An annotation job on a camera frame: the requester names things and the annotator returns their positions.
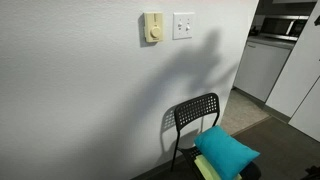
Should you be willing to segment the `stainless steel microwave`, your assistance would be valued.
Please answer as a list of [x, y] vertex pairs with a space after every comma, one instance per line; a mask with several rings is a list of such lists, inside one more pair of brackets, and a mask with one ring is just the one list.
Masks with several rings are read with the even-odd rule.
[[295, 15], [266, 16], [260, 34], [262, 36], [297, 41], [309, 17]]

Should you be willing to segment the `white kitchen cabinet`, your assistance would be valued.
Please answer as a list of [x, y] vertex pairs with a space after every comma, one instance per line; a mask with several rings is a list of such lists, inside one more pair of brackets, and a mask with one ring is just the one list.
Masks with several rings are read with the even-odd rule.
[[234, 86], [265, 102], [293, 47], [292, 42], [249, 37]]

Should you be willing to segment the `black perforated metal chair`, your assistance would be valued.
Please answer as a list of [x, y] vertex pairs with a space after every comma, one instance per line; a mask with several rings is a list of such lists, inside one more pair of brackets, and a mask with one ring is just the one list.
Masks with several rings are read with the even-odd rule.
[[[194, 160], [196, 159], [196, 156], [203, 154], [196, 147], [195, 143], [191, 148], [181, 148], [179, 146], [179, 140], [181, 130], [183, 128], [185, 128], [193, 121], [203, 118], [209, 114], [215, 114], [215, 120], [213, 121], [211, 127], [219, 126], [217, 124], [217, 121], [220, 116], [220, 105], [219, 97], [216, 93], [204, 94], [182, 102], [178, 104], [173, 111], [177, 131], [177, 139], [171, 168], [174, 168], [176, 153], [180, 151], [198, 180], [205, 179], [194, 163]], [[259, 180], [262, 176], [260, 168], [253, 161], [250, 162], [239, 174], [242, 176], [243, 180]]]

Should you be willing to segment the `white double light switch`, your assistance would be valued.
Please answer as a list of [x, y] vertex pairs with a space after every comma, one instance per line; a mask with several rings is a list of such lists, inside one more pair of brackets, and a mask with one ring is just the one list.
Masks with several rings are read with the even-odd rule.
[[187, 39], [193, 36], [194, 13], [173, 14], [173, 39]]

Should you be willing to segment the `beige thermostat dial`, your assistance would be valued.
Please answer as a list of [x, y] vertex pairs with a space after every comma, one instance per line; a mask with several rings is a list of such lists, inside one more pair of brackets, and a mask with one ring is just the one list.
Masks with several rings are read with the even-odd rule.
[[161, 12], [146, 12], [144, 14], [144, 33], [148, 43], [163, 40], [163, 14]]

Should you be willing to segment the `teal blue pillow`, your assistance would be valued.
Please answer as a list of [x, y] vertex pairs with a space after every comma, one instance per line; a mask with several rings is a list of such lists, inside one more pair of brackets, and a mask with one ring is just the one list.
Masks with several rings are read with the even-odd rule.
[[222, 180], [233, 180], [260, 153], [240, 143], [221, 126], [214, 126], [194, 139], [204, 157]]

